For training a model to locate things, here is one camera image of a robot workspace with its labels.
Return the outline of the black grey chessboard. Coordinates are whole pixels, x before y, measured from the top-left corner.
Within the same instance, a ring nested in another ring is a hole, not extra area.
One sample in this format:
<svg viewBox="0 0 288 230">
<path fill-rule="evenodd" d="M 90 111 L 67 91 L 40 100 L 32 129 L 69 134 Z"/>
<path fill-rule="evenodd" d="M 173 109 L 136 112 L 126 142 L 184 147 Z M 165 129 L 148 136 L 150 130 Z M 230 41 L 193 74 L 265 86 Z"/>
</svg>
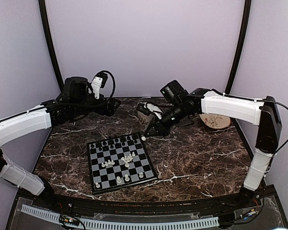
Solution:
<svg viewBox="0 0 288 230">
<path fill-rule="evenodd" d="M 157 179 L 140 133 L 89 142 L 86 145 L 92 193 L 94 195 L 144 184 Z M 117 177 L 122 183 L 117 184 Z"/>
</svg>

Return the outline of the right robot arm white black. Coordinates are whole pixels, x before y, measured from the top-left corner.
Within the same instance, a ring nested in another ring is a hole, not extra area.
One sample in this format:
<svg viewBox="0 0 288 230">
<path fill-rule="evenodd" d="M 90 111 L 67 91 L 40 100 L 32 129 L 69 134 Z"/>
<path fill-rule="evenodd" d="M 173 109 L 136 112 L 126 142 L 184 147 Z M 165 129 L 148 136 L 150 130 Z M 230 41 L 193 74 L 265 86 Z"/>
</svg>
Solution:
<svg viewBox="0 0 288 230">
<path fill-rule="evenodd" d="M 238 207 L 247 207 L 254 200 L 252 191 L 257 190 L 261 180 L 269 172 L 273 158 L 281 149 L 279 141 L 282 124 L 278 111 L 280 103 L 271 96 L 253 99 L 204 88 L 195 89 L 189 94 L 182 91 L 178 98 L 174 97 L 174 92 L 169 87 L 163 88 L 161 92 L 170 100 L 172 107 L 150 122 L 144 137 L 165 137 L 169 135 L 173 125 L 193 114 L 222 115 L 258 128 L 255 152 L 243 183 L 245 190 L 235 198 Z"/>
</svg>

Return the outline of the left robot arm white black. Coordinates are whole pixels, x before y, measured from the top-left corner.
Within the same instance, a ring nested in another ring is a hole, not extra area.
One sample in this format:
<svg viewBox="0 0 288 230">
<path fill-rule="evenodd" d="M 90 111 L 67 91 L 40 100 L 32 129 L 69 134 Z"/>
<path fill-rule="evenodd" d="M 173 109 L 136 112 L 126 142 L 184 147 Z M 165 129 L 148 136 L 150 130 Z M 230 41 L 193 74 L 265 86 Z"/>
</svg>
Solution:
<svg viewBox="0 0 288 230">
<path fill-rule="evenodd" d="M 32 109 L 0 120 L 0 178 L 22 188 L 35 196 L 48 209 L 58 205 L 58 198 L 53 195 L 51 186 L 40 176 L 20 165 L 20 160 L 14 160 L 10 153 L 16 147 L 16 155 L 24 159 L 27 154 L 21 150 L 33 150 L 34 155 L 25 161 L 26 166 L 32 166 L 37 160 L 37 148 L 41 146 L 37 137 L 45 138 L 46 132 L 66 122 L 96 113 L 112 116 L 120 105 L 120 100 L 103 99 L 101 102 L 85 100 L 81 103 L 68 103 L 51 100 Z"/>
</svg>

